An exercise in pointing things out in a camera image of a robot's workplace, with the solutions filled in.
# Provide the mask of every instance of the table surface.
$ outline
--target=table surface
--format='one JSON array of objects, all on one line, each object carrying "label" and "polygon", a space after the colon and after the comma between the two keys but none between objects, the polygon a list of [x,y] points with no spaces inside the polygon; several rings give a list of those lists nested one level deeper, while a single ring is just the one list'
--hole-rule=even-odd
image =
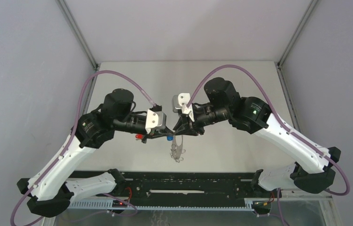
[{"label": "table surface", "polygon": [[[132,78],[163,106],[167,126],[173,128],[178,114],[172,112],[172,97],[182,92],[193,93],[199,82],[214,68],[235,64],[247,69],[263,86],[279,115],[291,124],[286,100],[274,62],[271,61],[190,61],[190,62],[105,62],[100,70],[113,70]],[[242,97],[264,99],[258,88],[243,72],[227,68],[213,78],[223,77],[233,82]],[[126,80],[111,74],[100,75],[95,83],[88,112],[103,103],[106,94],[117,88],[128,89],[137,103],[135,111],[151,107],[141,93]],[[201,89],[194,102],[207,103]],[[171,142],[165,137],[148,140],[146,144],[135,140],[135,135],[116,132],[114,139],[104,143],[78,170],[172,171],[172,172],[254,172],[275,169],[294,160],[275,145],[247,132],[239,131],[227,121],[205,127],[198,137],[184,136],[186,152],[180,163],[170,157]]]}]

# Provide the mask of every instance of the black mounting plate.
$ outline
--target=black mounting plate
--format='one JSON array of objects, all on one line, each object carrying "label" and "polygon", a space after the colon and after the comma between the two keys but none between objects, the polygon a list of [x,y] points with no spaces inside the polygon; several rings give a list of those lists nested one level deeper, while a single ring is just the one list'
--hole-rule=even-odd
[{"label": "black mounting plate", "polygon": [[[90,178],[105,171],[75,171],[70,178]],[[131,203],[137,206],[245,207],[245,198],[270,198],[271,193],[250,185],[254,173],[179,173],[125,171]],[[153,190],[194,190],[203,193],[153,193]],[[129,190],[120,196],[128,197]]]}]

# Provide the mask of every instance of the white cable tray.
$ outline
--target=white cable tray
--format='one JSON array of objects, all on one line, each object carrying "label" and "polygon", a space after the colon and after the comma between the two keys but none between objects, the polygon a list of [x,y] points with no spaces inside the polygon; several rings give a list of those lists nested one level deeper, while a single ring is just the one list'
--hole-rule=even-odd
[{"label": "white cable tray", "polygon": [[[113,199],[83,199],[72,203],[68,209],[85,210],[123,210],[125,207],[112,207]],[[252,201],[246,201],[245,207],[166,207],[166,206],[136,206],[138,210],[205,210],[205,211],[253,211]]]}]

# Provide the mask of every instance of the cable clip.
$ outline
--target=cable clip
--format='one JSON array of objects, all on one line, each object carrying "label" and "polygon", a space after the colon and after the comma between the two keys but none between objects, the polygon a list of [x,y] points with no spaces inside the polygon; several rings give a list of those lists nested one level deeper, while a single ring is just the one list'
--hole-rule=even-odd
[{"label": "cable clip", "polygon": [[181,110],[182,114],[187,115],[192,121],[194,121],[193,106],[190,105],[187,107],[189,101],[190,93],[180,93],[179,95],[175,95],[172,98],[172,108],[174,113]]},{"label": "cable clip", "polygon": [[290,135],[290,134],[291,134],[292,132],[294,132],[294,131],[295,131],[295,129],[291,128],[290,131],[287,131],[287,134]]}]

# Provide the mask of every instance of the white wall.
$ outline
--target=white wall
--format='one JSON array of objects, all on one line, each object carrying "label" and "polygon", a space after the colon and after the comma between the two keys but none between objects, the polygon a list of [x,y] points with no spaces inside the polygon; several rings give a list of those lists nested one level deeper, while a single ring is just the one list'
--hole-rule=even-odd
[{"label": "white wall", "polygon": [[277,61],[310,0],[67,0],[105,61]]},{"label": "white wall", "polygon": [[[342,151],[352,190],[334,197],[353,226],[353,1],[321,1],[283,68],[304,134]],[[339,178],[333,190],[343,191]]]},{"label": "white wall", "polygon": [[[0,1],[0,226],[21,197],[16,182],[62,145],[91,72],[55,1]],[[18,224],[35,219],[24,203]]]},{"label": "white wall", "polygon": [[[153,100],[163,107],[166,124],[173,128],[179,116],[172,112],[172,97],[179,93],[193,93],[200,81],[214,68],[221,65],[239,65],[247,69],[263,89],[278,113],[291,124],[289,111],[280,85],[275,63],[272,61],[171,61],[171,62],[103,62],[100,70],[114,70],[137,82]],[[225,68],[212,76],[231,81],[242,97],[263,96],[243,72]],[[103,103],[105,96],[116,88],[134,93],[136,111],[145,111],[150,104],[137,89],[118,76],[102,75],[95,83],[89,112]],[[204,87],[195,103],[207,103]],[[146,144],[135,140],[135,135],[116,132],[114,139],[104,143],[79,170],[108,170],[165,172],[255,172],[258,169],[277,169],[294,162],[286,153],[264,139],[238,131],[227,121],[205,127],[202,136],[184,136],[186,152],[180,163],[170,157],[171,142],[165,137],[148,140]]]}]

